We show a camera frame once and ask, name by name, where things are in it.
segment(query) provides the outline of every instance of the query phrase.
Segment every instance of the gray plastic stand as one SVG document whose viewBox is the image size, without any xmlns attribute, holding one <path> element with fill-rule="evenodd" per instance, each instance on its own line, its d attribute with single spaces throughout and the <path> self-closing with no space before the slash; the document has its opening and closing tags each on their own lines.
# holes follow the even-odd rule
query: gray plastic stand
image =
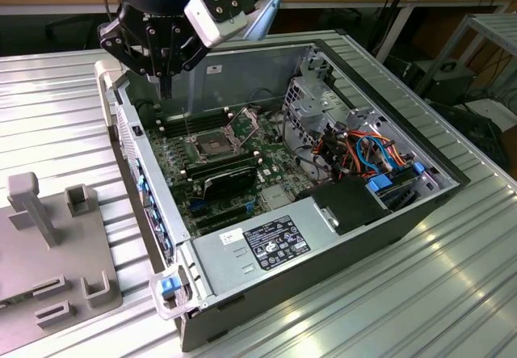
<svg viewBox="0 0 517 358">
<path fill-rule="evenodd" d="M 11 176 L 0 209 L 0 355 L 122 303 L 95 190 L 38 198 L 33 173 Z"/>
</svg>

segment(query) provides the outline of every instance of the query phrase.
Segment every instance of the aluminum table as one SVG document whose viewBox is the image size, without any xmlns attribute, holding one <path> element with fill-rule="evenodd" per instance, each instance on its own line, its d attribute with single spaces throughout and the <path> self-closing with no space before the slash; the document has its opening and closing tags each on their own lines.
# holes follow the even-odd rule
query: aluminum table
<svg viewBox="0 0 517 358">
<path fill-rule="evenodd" d="M 0 202 L 14 172 L 36 172 L 43 195 L 92 185 L 124 296 L 119 309 L 8 356 L 515 356 L 517 183 L 351 38 L 311 32 L 264 41 L 315 35 L 471 184 L 400 242 L 183 354 L 174 323 L 154 310 L 149 258 L 103 125 L 93 64 L 107 54 L 0 59 Z M 349 99 L 361 104 L 359 96 Z"/>
</svg>

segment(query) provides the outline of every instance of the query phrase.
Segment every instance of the blue tab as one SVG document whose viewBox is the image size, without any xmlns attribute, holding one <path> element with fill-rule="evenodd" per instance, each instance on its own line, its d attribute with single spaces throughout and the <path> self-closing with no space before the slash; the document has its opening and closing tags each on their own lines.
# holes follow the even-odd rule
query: blue tab
<svg viewBox="0 0 517 358">
<path fill-rule="evenodd" d="M 374 191 L 377 192 L 383 188 L 391 186 L 393 183 L 388 179 L 386 175 L 378 175 L 369 179 L 368 186 Z"/>
<path fill-rule="evenodd" d="M 424 167 L 423 164 L 420 162 L 414 162 L 413 168 L 415 171 L 418 172 L 419 175 L 426 170 L 426 167 Z"/>
<path fill-rule="evenodd" d="M 179 276 L 172 276 L 161 280 L 160 285 L 162 286 L 162 296 L 170 297 L 174 291 L 181 288 L 181 280 Z"/>
<path fill-rule="evenodd" d="M 144 178 L 144 175 L 140 175 L 140 178 L 138 178 L 138 191 L 141 191 L 142 189 L 142 186 L 144 185 L 144 182 L 145 182 L 145 178 Z"/>
</svg>

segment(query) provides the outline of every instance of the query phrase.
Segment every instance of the metal shelf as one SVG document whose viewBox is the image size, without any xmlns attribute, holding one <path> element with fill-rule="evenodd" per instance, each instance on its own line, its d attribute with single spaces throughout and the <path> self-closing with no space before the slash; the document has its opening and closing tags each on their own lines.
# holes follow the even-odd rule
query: metal shelf
<svg viewBox="0 0 517 358">
<path fill-rule="evenodd" d="M 477 36 L 461 55 L 459 61 L 462 63 L 470 59 L 484 39 L 494 42 L 511 55 L 517 56 L 517 15 L 466 15 L 414 89 L 415 93 L 421 95 L 424 92 L 469 29 L 476 31 Z"/>
</svg>

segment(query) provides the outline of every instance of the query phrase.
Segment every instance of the blue cable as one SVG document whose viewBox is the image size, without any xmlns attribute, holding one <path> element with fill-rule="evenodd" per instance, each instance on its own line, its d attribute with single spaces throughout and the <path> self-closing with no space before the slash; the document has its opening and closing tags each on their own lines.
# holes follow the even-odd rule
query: blue cable
<svg viewBox="0 0 517 358">
<path fill-rule="evenodd" d="M 364 158 L 363 156 L 363 153 L 361 152 L 361 140 L 363 140 L 364 138 L 367 138 L 368 140 L 372 140 L 373 142 L 375 142 L 377 144 L 377 146 L 379 146 L 380 148 L 380 151 L 381 153 L 383 154 L 383 156 L 385 157 L 385 159 L 388 161 L 388 163 L 393 167 L 393 168 L 397 168 L 397 169 L 400 169 L 399 165 L 393 160 L 393 158 L 391 156 L 389 156 L 388 152 L 386 152 L 386 149 L 384 148 L 382 142 L 373 137 L 373 136 L 364 136 L 364 137 L 361 137 L 358 141 L 357 141 L 357 144 L 355 145 L 355 150 L 357 151 L 357 156 L 359 157 L 359 160 L 365 165 L 365 166 L 369 166 L 370 168 L 373 168 L 375 170 L 375 172 L 377 174 L 380 174 L 380 171 L 379 169 L 374 166 L 373 164 L 369 163 L 366 161 L 366 159 Z"/>
<path fill-rule="evenodd" d="M 357 156 L 359 157 L 359 160 L 365 165 L 365 166 L 369 166 L 370 168 L 372 168 L 377 174 L 380 174 L 379 172 L 379 169 L 374 166 L 373 164 L 367 162 L 365 160 L 365 158 L 363 157 L 363 153 L 361 152 L 361 140 L 363 140 L 365 137 L 361 137 L 358 141 L 357 141 L 357 144 L 355 145 L 355 151 L 357 152 Z"/>
</svg>

